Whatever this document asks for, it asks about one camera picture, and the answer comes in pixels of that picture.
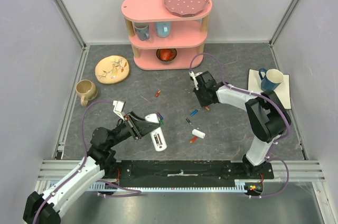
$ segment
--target wooden shelf leg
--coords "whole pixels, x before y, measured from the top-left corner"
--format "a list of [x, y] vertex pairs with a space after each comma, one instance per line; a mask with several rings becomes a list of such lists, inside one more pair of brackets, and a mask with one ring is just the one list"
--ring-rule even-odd
[[135, 31], [134, 31], [133, 23], [130, 20], [126, 19], [126, 18], [125, 18], [125, 21], [126, 21], [126, 25], [127, 25], [128, 35], [129, 36], [134, 36], [135, 35]]
[[202, 53], [204, 51], [204, 43], [202, 43], [197, 49], [197, 53]]
[[209, 15], [202, 19], [201, 32], [206, 33], [208, 31]]
[[134, 58], [138, 59], [140, 57], [139, 52], [138, 52], [138, 48], [136, 48], [133, 45], [132, 45], [132, 48], [133, 48]]

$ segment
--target pink shelf tier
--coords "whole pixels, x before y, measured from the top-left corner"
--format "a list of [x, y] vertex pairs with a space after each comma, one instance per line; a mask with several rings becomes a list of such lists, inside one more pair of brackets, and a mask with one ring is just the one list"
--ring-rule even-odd
[[149, 40], [141, 41], [137, 35], [129, 36], [129, 40], [133, 46], [139, 49], [196, 47], [206, 39], [206, 33], [202, 33], [200, 28], [201, 23], [197, 21], [172, 22], [169, 36], [159, 38], [156, 34], [155, 23], [151, 22], [149, 24]]
[[[177, 49], [177, 57], [170, 64], [163, 64], [156, 56], [156, 50], [140, 50], [140, 57], [134, 58], [138, 67], [143, 70], [167, 70], [167, 69], [188, 69], [192, 58], [197, 54], [197, 48]], [[197, 57], [192, 67], [197, 67], [203, 60], [203, 56]]]
[[125, 0], [122, 3], [122, 13], [126, 19], [132, 22], [168, 22], [198, 20], [206, 17], [212, 7], [209, 0], [208, 6], [193, 17], [179, 17], [171, 14], [164, 6], [163, 0]]

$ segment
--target blue mug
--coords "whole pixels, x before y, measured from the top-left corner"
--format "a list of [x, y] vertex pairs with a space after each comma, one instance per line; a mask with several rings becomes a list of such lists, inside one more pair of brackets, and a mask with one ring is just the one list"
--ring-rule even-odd
[[149, 39], [149, 23], [147, 22], [135, 22], [134, 23], [135, 31], [138, 38], [141, 41]]
[[283, 73], [277, 69], [266, 70], [265, 68], [261, 68], [258, 74], [261, 79], [260, 88], [263, 91], [268, 89], [275, 90], [284, 80]]
[[166, 38], [170, 34], [171, 22], [155, 22], [156, 33], [161, 38]]

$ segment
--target pink plate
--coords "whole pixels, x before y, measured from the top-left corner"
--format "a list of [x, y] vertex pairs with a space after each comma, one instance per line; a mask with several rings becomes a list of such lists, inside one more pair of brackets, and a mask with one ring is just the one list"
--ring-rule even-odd
[[209, 0], [164, 0], [164, 6], [173, 15], [191, 17], [201, 13]]

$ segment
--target gray wall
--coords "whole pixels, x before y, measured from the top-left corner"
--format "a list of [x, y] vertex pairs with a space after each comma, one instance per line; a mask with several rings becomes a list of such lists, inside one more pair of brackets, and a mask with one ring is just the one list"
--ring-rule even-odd
[[305, 150], [338, 206], [338, 0], [301, 0], [275, 45]]
[[0, 216], [22, 223], [81, 49], [53, 0], [0, 0]]

